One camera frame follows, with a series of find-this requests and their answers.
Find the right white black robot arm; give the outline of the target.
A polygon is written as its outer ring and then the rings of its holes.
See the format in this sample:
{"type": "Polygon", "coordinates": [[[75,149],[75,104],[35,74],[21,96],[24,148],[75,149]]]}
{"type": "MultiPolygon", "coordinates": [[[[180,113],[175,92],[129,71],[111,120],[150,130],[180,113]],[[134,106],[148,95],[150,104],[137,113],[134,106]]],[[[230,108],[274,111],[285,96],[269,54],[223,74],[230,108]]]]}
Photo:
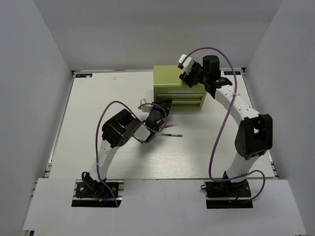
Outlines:
{"type": "Polygon", "coordinates": [[[223,174],[223,192],[234,196],[240,190],[239,182],[246,179],[253,164],[270,150],[273,144],[273,120],[269,114],[262,115],[235,92],[236,82],[221,75],[217,56],[203,58],[203,63],[181,55],[179,77],[190,88],[202,84],[217,102],[223,105],[238,125],[235,137],[236,155],[223,174]]]}

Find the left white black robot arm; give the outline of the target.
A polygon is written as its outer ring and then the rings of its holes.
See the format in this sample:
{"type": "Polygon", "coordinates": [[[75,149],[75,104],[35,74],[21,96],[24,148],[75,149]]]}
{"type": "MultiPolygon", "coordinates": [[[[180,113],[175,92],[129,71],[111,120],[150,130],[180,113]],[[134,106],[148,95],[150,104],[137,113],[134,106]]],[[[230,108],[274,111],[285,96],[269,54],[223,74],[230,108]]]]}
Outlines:
{"type": "Polygon", "coordinates": [[[109,166],[120,147],[131,138],[135,138],[142,144],[149,143],[157,133],[164,129],[172,102],[172,99],[167,99],[162,102],[141,103],[139,109],[149,113],[144,121],[141,121],[130,108],[120,101],[113,101],[107,105],[106,111],[114,103],[121,104],[124,109],[104,124],[101,122],[105,112],[99,119],[95,134],[96,158],[90,170],[82,173],[82,182],[88,192],[93,196],[103,193],[103,183],[107,179],[109,166]]]}

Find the green metal drawer toolbox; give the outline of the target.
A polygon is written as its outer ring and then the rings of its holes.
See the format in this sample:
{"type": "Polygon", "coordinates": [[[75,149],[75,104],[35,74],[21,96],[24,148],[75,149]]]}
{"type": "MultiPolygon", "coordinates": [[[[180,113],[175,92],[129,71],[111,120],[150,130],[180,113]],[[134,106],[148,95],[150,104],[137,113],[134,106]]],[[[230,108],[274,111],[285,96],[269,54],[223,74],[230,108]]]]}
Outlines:
{"type": "Polygon", "coordinates": [[[184,71],[175,65],[155,65],[153,93],[155,102],[172,99],[173,109],[201,109],[206,97],[204,87],[197,84],[190,88],[181,79],[184,71]]]}

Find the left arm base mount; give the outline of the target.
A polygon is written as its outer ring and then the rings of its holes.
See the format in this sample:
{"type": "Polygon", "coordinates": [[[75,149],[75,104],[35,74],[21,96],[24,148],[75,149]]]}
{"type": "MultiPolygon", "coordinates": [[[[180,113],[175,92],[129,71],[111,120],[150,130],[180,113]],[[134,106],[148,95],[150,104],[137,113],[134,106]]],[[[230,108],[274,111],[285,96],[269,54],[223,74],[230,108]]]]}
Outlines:
{"type": "MultiPolygon", "coordinates": [[[[106,181],[111,188],[118,206],[121,204],[124,192],[123,180],[106,181]]],[[[102,183],[93,193],[92,190],[82,181],[77,180],[74,187],[72,207],[96,207],[96,208],[116,208],[116,203],[112,194],[102,183]]]]}

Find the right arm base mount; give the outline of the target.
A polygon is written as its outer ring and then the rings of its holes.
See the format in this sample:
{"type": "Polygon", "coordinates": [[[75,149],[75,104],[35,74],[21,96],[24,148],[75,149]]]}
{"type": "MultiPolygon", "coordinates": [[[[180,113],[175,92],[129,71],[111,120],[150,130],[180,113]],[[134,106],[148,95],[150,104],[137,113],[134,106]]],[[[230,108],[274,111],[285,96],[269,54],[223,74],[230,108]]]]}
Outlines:
{"type": "Polygon", "coordinates": [[[247,180],[237,183],[208,181],[200,188],[205,192],[207,209],[253,208],[247,180]]]}

